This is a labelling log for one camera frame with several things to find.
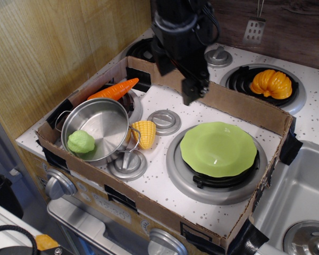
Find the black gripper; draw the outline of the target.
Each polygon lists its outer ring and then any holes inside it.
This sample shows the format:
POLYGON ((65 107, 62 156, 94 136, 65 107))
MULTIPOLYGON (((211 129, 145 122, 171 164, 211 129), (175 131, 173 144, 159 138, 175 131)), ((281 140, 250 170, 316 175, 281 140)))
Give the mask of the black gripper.
POLYGON ((154 20, 152 51, 161 76, 177 69, 182 81, 183 103, 189 106, 209 92, 209 72, 204 59, 210 44, 209 20, 186 20, 171 23, 154 20))

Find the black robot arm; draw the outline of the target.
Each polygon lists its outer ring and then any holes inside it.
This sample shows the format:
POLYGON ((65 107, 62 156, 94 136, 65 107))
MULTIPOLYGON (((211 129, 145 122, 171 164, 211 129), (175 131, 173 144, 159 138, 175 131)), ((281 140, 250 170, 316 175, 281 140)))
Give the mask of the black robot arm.
POLYGON ((152 23, 152 55, 161 75, 174 69, 184 76, 183 103, 208 93, 209 72, 204 54, 220 36, 220 25, 209 1, 156 1, 152 23))

